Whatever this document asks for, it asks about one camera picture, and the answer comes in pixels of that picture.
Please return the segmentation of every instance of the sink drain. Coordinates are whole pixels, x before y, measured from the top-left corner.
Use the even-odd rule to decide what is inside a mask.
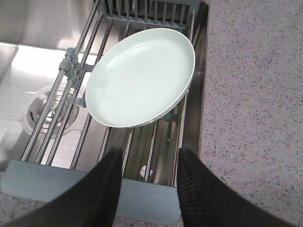
[[[49,96],[50,91],[44,92],[42,94],[40,94],[36,99],[34,99],[34,101],[31,103],[31,105],[28,108],[28,112],[27,112],[27,121],[29,123],[29,125],[31,126],[32,129],[34,129],[36,123],[39,120],[40,114],[42,112],[42,109],[47,101],[47,97]],[[41,133],[46,133],[47,129],[49,128],[52,119],[55,115],[55,112],[58,108],[60,99],[62,97],[63,91],[62,90],[58,90],[56,97],[49,109],[49,112],[46,116],[46,119],[43,123],[42,129],[41,129]],[[64,118],[64,113],[66,112],[67,106],[69,104],[69,99],[71,97],[71,94],[68,94],[68,98],[66,99],[66,102],[63,106],[62,112],[58,118],[57,124],[55,126],[54,129],[54,133],[57,133],[59,130],[59,127],[61,126],[62,120]],[[71,126],[73,124],[73,122],[76,120],[77,115],[79,112],[79,107],[78,106],[73,106],[73,109],[71,111],[70,117],[67,121],[66,127],[68,128],[69,126]]]

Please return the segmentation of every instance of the metal rod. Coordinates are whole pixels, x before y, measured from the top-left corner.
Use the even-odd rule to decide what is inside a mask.
[[[148,1],[144,1],[144,21],[147,23],[147,15],[148,15]]]
[[[105,49],[105,45],[107,43],[107,40],[108,40],[110,31],[112,29],[112,26],[113,26],[113,22],[110,22],[109,25],[106,28],[106,31],[104,33],[104,37],[103,37],[103,40],[102,40],[99,52],[97,54],[97,58],[96,58],[95,64],[101,59],[101,57],[103,55],[103,52],[104,52],[104,49]]]
[[[129,13],[130,13],[129,0],[125,0],[125,9],[126,9],[126,19],[129,20]]]
[[[167,128],[167,135],[166,135],[166,149],[169,149],[170,145],[170,135],[171,135],[171,127],[172,127],[172,122],[168,123],[168,128]]]
[[[61,96],[61,99],[59,101],[59,104],[57,106],[57,109],[56,109],[56,112],[52,118],[52,121],[51,121],[51,124],[49,126],[49,128],[47,129],[47,133],[42,141],[42,144],[41,144],[41,147],[39,149],[39,152],[37,154],[37,157],[35,159],[35,163],[41,163],[42,161],[42,158],[44,156],[44,153],[46,151],[46,148],[47,148],[47,145],[49,143],[49,140],[51,139],[52,137],[52,134],[53,134],[53,130],[55,129],[56,127],[56,124],[58,122],[58,119],[60,117],[60,114],[62,112],[62,109],[65,105],[65,102],[66,102],[66,99],[68,97],[68,94],[71,90],[71,87],[72,87],[72,84],[73,84],[73,81],[72,80],[68,80],[65,88],[64,88],[64,91],[63,91],[63,94]]]
[[[117,9],[118,9],[118,17],[121,19],[121,0],[116,0],[117,2]]]
[[[139,141],[141,140],[142,131],[143,131],[143,127],[140,128]],[[140,174],[140,171],[141,171],[141,165],[142,165],[142,161],[143,161],[143,154],[144,154],[145,145],[146,145],[146,137],[147,137],[147,131],[145,131],[145,134],[144,134],[143,146],[142,146],[142,150],[141,150],[141,157],[140,157],[139,166],[137,168],[137,172],[136,172],[136,175],[135,175],[135,180],[138,180],[139,174]]]
[[[127,23],[127,25],[126,25],[126,29],[124,31],[123,39],[125,39],[128,36],[128,32],[129,32],[129,23]]]
[[[160,133],[160,136],[159,136],[159,140],[158,140],[158,145],[157,145],[157,149],[156,149],[156,158],[155,158],[155,161],[153,161],[153,164],[152,164],[152,169],[156,172],[157,170],[157,166],[158,166],[158,162],[159,162],[159,157],[160,157],[160,147],[161,147],[161,139],[162,139],[162,134],[163,134],[163,131],[161,131]],[[152,175],[152,178],[151,178],[151,182],[154,181],[155,179],[155,174]]]
[[[134,19],[138,21],[138,0],[134,0]]]
[[[102,54],[104,52],[104,49],[105,49],[105,46],[106,46],[106,43],[107,43],[110,31],[111,31],[111,28],[112,28],[112,22],[107,26],[107,29],[105,31],[105,34],[104,34],[104,37],[103,37],[103,40],[102,40],[99,52],[97,54],[95,65],[98,63],[98,61],[102,57]],[[82,129],[82,132],[81,132],[81,135],[80,135],[77,147],[76,147],[75,154],[74,154],[74,156],[72,158],[72,161],[71,161],[71,168],[75,168],[76,165],[77,165],[77,162],[79,160],[80,153],[81,153],[81,150],[82,150],[82,147],[83,147],[83,144],[84,144],[84,140],[86,138],[87,132],[89,131],[89,125],[90,125],[91,119],[92,119],[92,117],[91,117],[90,113],[88,113],[87,117],[85,119],[85,123],[84,123],[83,129]]]
[[[94,42],[94,39],[95,39],[95,37],[96,37],[96,34],[97,34],[98,28],[99,28],[99,26],[100,26],[101,20],[102,20],[102,13],[99,14],[98,19],[97,19],[97,21],[96,21],[96,23],[95,23],[95,26],[94,26],[94,28],[93,28],[92,34],[91,34],[91,36],[90,36],[90,38],[89,38],[88,45],[87,45],[87,47],[86,47],[86,50],[85,50],[84,55],[83,55],[82,60],[81,60],[81,68],[83,68],[84,65],[85,65],[85,61],[86,61],[86,59],[87,59],[87,57],[88,57],[88,55],[89,55],[90,49],[91,49],[92,44],[93,44],[93,42]],[[77,95],[78,95],[78,93],[79,93],[79,91],[80,91],[80,87],[81,87],[81,84],[82,84],[84,75],[85,75],[85,71],[82,70],[81,73],[80,73],[80,75],[79,75],[79,78],[80,78],[79,85],[78,85],[78,87],[74,90],[72,96],[77,97]],[[49,155],[48,155],[48,158],[47,158],[47,161],[46,161],[46,165],[51,165],[52,162],[53,162],[53,158],[54,158],[55,153],[56,153],[56,151],[57,151],[57,149],[58,149],[60,140],[61,140],[61,138],[62,138],[64,129],[65,129],[65,127],[66,127],[66,124],[67,124],[68,119],[69,119],[69,117],[70,117],[70,114],[71,114],[71,112],[72,112],[72,109],[73,109],[73,104],[69,103],[69,104],[68,104],[68,107],[67,107],[67,110],[66,110],[66,113],[65,113],[65,115],[64,115],[64,118],[63,118],[63,120],[62,120],[61,126],[60,126],[60,128],[59,128],[59,131],[58,131],[58,133],[57,133],[57,135],[56,135],[56,138],[55,138],[55,140],[54,140],[54,142],[53,142],[52,149],[51,149],[51,151],[50,151],[50,153],[49,153]]]
[[[190,15],[190,10],[191,10],[191,7],[189,7],[189,9],[188,9],[188,15],[187,15],[187,19],[186,19],[186,27],[189,25],[189,23],[192,21],[192,18],[190,17],[190,16],[192,16],[192,15]]]
[[[149,12],[151,12],[151,10],[152,10],[152,1],[153,1],[153,0],[150,0]]]
[[[113,17],[113,0],[108,0],[108,9],[109,9],[109,15],[110,17]]]
[[[181,27],[182,24],[183,24],[184,15],[185,15],[185,7],[186,7],[186,5],[182,5],[181,16],[180,16],[180,23],[179,23],[179,26],[180,26],[180,27]]]
[[[91,22],[92,22],[92,20],[94,18],[94,15],[95,15],[96,11],[97,11],[98,4],[99,4],[99,0],[96,0],[95,4],[94,4],[94,6],[93,6],[93,8],[92,8],[92,10],[91,10],[91,12],[89,14],[89,18],[88,18],[88,20],[87,20],[87,22],[86,22],[86,24],[84,26],[84,29],[83,29],[83,31],[81,33],[80,39],[79,39],[79,41],[77,43],[77,46],[75,48],[75,54],[76,55],[79,54],[80,49],[82,48],[82,45],[83,45],[84,40],[85,40],[85,37],[86,37],[86,35],[87,35],[88,31],[89,31],[89,27],[91,25]],[[56,80],[55,80],[55,82],[53,84],[53,87],[52,87],[52,89],[50,91],[50,94],[49,94],[49,96],[47,98],[47,101],[46,101],[46,103],[45,103],[45,105],[43,107],[43,110],[42,110],[41,114],[40,114],[39,120],[38,120],[38,122],[37,122],[37,124],[36,124],[36,126],[35,126],[35,128],[34,128],[34,130],[32,132],[32,134],[31,134],[31,137],[30,137],[30,139],[29,139],[29,141],[27,143],[27,147],[26,147],[26,149],[25,149],[25,151],[24,151],[24,153],[22,155],[22,158],[21,158],[22,161],[28,161],[30,153],[31,153],[31,151],[32,151],[32,149],[33,149],[33,147],[35,145],[35,142],[36,142],[36,140],[38,138],[40,130],[41,130],[41,128],[43,126],[43,123],[45,121],[45,118],[48,115],[48,110],[51,107],[51,105],[53,103],[53,100],[54,100],[54,98],[55,98],[55,96],[57,94],[57,91],[59,89],[59,86],[60,86],[60,84],[62,82],[64,73],[65,73],[64,70],[60,70],[59,73],[58,73],[58,76],[57,76],[57,78],[56,78]]]
[[[175,15],[176,15],[176,3],[173,5],[173,8],[172,8],[172,14],[171,14],[171,22],[170,22],[170,25],[174,25],[174,22],[175,22]]]
[[[193,10],[192,17],[191,17],[191,25],[190,25],[190,32],[189,32],[189,40],[193,42],[193,32],[194,32],[194,23],[195,23],[195,14],[196,12]]]
[[[167,11],[167,3],[164,3],[164,10],[163,10],[163,21],[162,23],[165,25],[166,24],[166,11]]]
[[[98,158],[98,162],[102,159],[102,157],[104,156],[105,150],[107,148],[107,142],[109,139],[109,135],[111,132],[112,128],[111,127],[106,127],[105,130],[105,134],[104,134],[104,138],[103,138],[103,142],[102,142],[102,146],[101,146],[101,150],[100,150],[100,154],[99,154],[99,158]]]
[[[195,23],[195,11],[192,12],[191,18],[191,26],[189,32],[189,40],[192,42],[193,31],[194,31],[194,23]],[[177,185],[177,164],[178,164],[178,154],[179,149],[183,146],[183,136],[184,136],[184,125],[185,125],[185,115],[186,115],[186,107],[187,107],[187,97],[188,93],[182,99],[179,104],[179,120],[177,124],[177,135],[176,135],[176,144],[174,147],[174,156],[171,168],[171,175],[169,176],[169,185],[176,187]]]
[[[155,1],[155,18],[154,23],[156,24],[158,21],[158,1]]]
[[[146,166],[145,175],[144,175],[145,182],[148,182],[148,178],[149,178],[150,171],[151,171],[152,152],[153,152],[153,147],[155,146],[155,141],[156,141],[155,138],[156,138],[158,124],[159,124],[159,121],[156,121],[153,123],[152,136],[151,136],[151,147],[150,147],[150,152],[148,154],[147,166]]]
[[[126,163],[127,163],[128,156],[129,156],[129,150],[130,150],[130,147],[132,144],[133,133],[134,133],[134,128],[130,128],[128,131],[127,143],[126,143],[126,148],[125,148],[125,152],[124,152],[124,156],[123,156],[122,176],[124,175],[124,172],[125,172],[125,167],[126,167]]]

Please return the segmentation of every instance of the stainless steel sink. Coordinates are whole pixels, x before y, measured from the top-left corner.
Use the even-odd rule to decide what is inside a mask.
[[[94,2],[91,0],[0,0],[0,171],[6,170],[10,160],[21,160],[58,74],[59,64],[66,49],[76,46],[93,5]],[[191,32],[196,51],[196,70],[187,97],[182,127],[183,146],[191,148],[196,153],[199,151],[207,13],[208,6],[201,2],[194,16],[194,29]],[[87,64],[94,64],[109,21],[102,20]],[[89,42],[92,27],[83,46]],[[128,35],[141,30],[137,26],[129,26],[127,29]],[[114,23],[103,54],[124,36],[125,26]],[[85,74],[78,97],[83,96],[88,78],[89,72]],[[28,162],[34,162],[36,159],[66,84],[67,80],[63,79]],[[71,95],[68,95],[63,113],[70,97]],[[71,167],[87,114],[85,108],[73,106],[52,166]],[[59,117],[41,164],[47,161],[63,117],[64,114]],[[104,144],[103,139],[105,134],[108,134],[108,129],[92,119],[76,162],[76,169],[89,171],[98,162],[102,149],[106,152],[111,146],[119,146],[127,152],[124,178],[175,186],[170,179],[172,169],[176,168],[174,159],[178,148],[173,138],[177,138],[178,122],[169,119],[159,120],[155,133],[154,127],[155,124],[134,130],[112,128],[109,130],[108,142]],[[146,168],[150,169],[150,177],[147,179],[144,177]]]

